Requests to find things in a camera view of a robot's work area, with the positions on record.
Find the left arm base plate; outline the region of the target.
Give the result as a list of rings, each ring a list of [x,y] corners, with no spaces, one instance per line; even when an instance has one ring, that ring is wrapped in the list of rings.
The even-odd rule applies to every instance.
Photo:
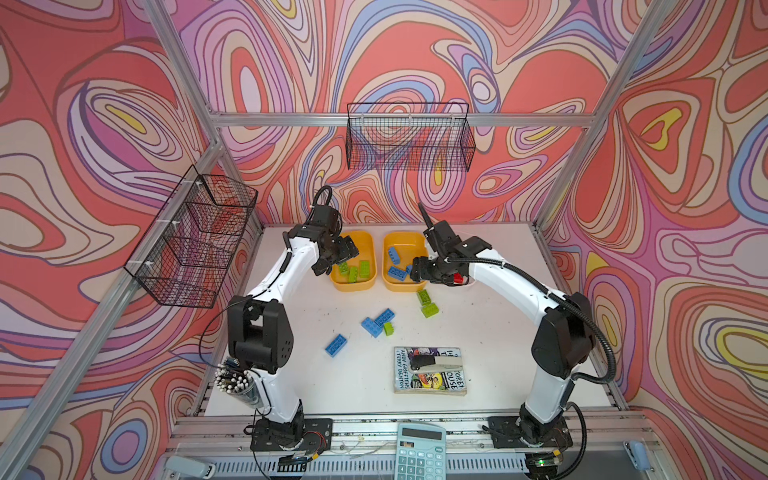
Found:
[[[282,424],[259,419],[243,433],[250,438],[253,452],[322,453],[331,447],[333,420],[309,418]]]

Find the white device at front left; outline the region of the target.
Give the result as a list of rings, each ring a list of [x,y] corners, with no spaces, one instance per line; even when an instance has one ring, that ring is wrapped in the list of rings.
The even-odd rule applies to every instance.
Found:
[[[212,479],[217,471],[216,465],[213,463],[177,455],[166,460],[165,469],[180,476],[204,480]]]

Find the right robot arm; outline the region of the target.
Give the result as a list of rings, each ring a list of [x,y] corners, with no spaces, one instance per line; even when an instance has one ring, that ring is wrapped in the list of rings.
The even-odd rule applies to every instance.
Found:
[[[483,284],[525,315],[536,328],[531,355],[536,364],[531,390],[519,409],[516,432],[531,447],[551,437],[578,381],[607,385],[617,362],[607,336],[581,293],[565,294],[508,262],[485,240],[461,238],[450,224],[433,222],[418,205],[430,254],[413,260],[410,278],[452,288],[469,280]]]

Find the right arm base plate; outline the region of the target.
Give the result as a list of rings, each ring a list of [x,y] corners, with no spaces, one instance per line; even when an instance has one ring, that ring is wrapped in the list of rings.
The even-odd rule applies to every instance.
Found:
[[[563,450],[573,446],[563,415],[544,424],[528,416],[491,416],[487,423],[483,431],[496,449]]]

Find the left yellow plastic bin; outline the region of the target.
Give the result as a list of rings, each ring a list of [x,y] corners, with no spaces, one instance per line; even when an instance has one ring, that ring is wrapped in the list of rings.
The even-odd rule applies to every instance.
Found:
[[[336,265],[330,275],[333,286],[346,293],[370,289],[377,276],[375,242],[366,231],[351,231],[349,236],[359,250],[359,254],[345,264]]]

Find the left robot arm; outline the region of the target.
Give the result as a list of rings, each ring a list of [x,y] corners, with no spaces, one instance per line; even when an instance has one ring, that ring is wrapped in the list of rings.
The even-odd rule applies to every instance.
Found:
[[[315,193],[307,219],[283,233],[284,250],[264,279],[249,293],[232,297],[227,306],[227,352],[240,380],[225,390],[253,407],[254,424],[246,432],[282,450],[325,443],[320,434],[306,431],[302,402],[279,370],[294,346],[285,301],[307,273],[328,275],[359,254],[351,237],[342,234],[343,221],[332,198],[328,185]]]

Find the paperback book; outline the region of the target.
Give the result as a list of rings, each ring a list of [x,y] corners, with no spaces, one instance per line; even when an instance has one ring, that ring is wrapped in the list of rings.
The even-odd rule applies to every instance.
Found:
[[[395,347],[394,392],[465,396],[463,360],[455,347]]]

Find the yellow plastic bin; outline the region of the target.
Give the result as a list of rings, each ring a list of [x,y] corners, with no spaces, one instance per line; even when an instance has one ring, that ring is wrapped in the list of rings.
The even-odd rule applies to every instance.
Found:
[[[330,275],[333,286],[346,293],[370,289],[377,276],[375,242],[366,231],[351,231],[349,236],[359,250],[359,254],[345,264],[336,265]]]
[[[393,265],[387,249],[390,246],[394,246],[401,258],[399,265]],[[390,278],[387,275],[387,271],[391,266],[406,269],[408,265],[413,265],[413,260],[417,257],[425,257],[427,255],[427,249],[425,239],[419,232],[414,231],[394,231],[386,234],[383,239],[383,267],[382,278],[385,287],[397,293],[417,292],[426,286],[425,281],[415,282],[412,278],[408,278],[404,282],[397,281]]]

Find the green square lego brick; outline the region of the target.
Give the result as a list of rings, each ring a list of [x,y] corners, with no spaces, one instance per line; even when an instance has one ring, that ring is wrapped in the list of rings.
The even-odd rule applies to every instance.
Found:
[[[422,306],[426,306],[432,303],[431,297],[426,289],[418,291],[417,297]]]

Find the right yellow plastic bin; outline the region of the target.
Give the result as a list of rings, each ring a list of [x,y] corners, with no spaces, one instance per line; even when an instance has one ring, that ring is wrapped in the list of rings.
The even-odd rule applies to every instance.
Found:
[[[399,265],[393,265],[387,249],[390,246],[394,246],[401,258]],[[397,281],[390,278],[387,275],[387,271],[391,266],[406,269],[408,265],[413,265],[413,260],[417,257],[425,257],[427,255],[427,249],[425,239],[419,232],[414,231],[394,231],[386,234],[383,239],[383,267],[382,278],[385,287],[397,293],[417,292],[426,286],[425,281],[415,282],[412,278],[408,278],[404,282]]]

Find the teal calculator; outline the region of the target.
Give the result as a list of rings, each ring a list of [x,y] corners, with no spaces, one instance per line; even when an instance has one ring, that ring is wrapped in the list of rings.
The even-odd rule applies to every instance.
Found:
[[[397,480],[446,478],[446,430],[426,423],[398,425],[395,473]]]

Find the cup of pens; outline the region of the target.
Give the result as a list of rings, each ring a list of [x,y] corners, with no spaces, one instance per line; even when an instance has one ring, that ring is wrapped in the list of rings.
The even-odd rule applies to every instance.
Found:
[[[214,385],[249,408],[259,409],[263,402],[258,392],[257,379],[256,374],[242,366],[237,359],[226,357],[216,369]]]

